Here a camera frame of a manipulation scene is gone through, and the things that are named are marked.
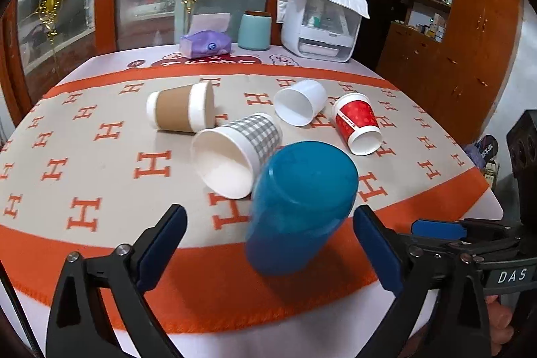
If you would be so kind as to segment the person's hand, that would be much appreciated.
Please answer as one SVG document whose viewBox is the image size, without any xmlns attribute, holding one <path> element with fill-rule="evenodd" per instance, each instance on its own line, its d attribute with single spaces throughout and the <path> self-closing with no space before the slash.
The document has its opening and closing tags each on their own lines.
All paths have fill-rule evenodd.
<svg viewBox="0 0 537 358">
<path fill-rule="evenodd" d="M 497 295 L 487 296 L 485 302 L 490 323 L 491 355 L 496 356 L 514 335 L 514 329 L 510 326 L 514 314 L 510 308 L 500 303 Z"/>
</svg>

